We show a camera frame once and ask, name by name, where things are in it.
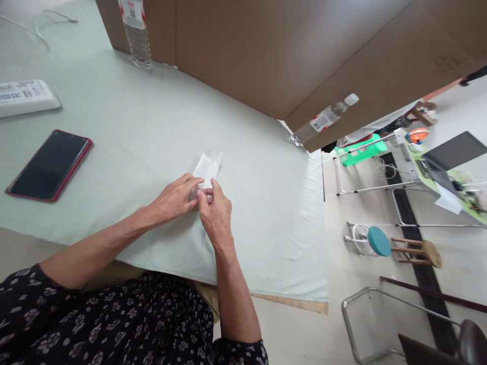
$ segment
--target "water bottle cap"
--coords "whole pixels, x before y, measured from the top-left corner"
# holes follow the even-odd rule
[[[345,98],[345,102],[351,106],[355,104],[357,101],[359,101],[359,97],[356,94],[350,94]]]

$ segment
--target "teal stool seat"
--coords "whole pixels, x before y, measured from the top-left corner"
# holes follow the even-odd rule
[[[345,152],[356,149],[357,147],[360,147],[364,144],[375,142],[379,139],[380,139],[380,136],[378,134],[373,134],[372,138],[370,138],[366,141],[359,142],[359,143],[353,144],[351,146],[344,147],[342,149],[335,147],[336,154],[341,155]],[[384,153],[385,151],[387,151],[387,146],[384,142],[380,141],[380,142],[377,142],[375,144],[371,144],[369,147],[367,147],[364,150],[358,150],[358,151],[352,152],[351,154],[343,156],[341,158],[341,163],[345,167],[356,165],[359,162],[362,162],[362,161],[365,161],[371,157],[377,156],[381,153]]]
[[[389,238],[387,238],[382,229],[370,227],[369,232],[367,232],[367,239],[369,240],[370,247],[372,247],[376,254],[386,257],[391,255]]]

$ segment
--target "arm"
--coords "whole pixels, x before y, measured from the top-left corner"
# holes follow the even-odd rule
[[[65,288],[82,288],[142,234],[196,207],[189,193],[204,180],[185,174],[148,206],[40,263],[42,271]]]
[[[222,336],[228,340],[254,343],[261,340],[259,320],[249,288],[240,269],[230,229],[232,203],[212,179],[213,198],[198,191],[199,213],[215,249],[218,279],[218,302]]]

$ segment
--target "person's right hand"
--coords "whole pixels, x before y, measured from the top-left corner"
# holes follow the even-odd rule
[[[233,236],[230,228],[232,202],[223,195],[222,188],[212,178],[212,189],[198,190],[199,215],[215,249],[233,249]]]

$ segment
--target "wrist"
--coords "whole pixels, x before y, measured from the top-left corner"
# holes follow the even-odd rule
[[[141,231],[149,231],[163,223],[157,219],[152,209],[148,206],[136,210],[131,217],[134,220],[135,228]]]
[[[233,261],[237,257],[235,251],[235,245],[233,237],[223,241],[223,240],[211,240],[213,244],[213,249],[215,251],[215,256],[217,258],[222,258],[227,262]]]

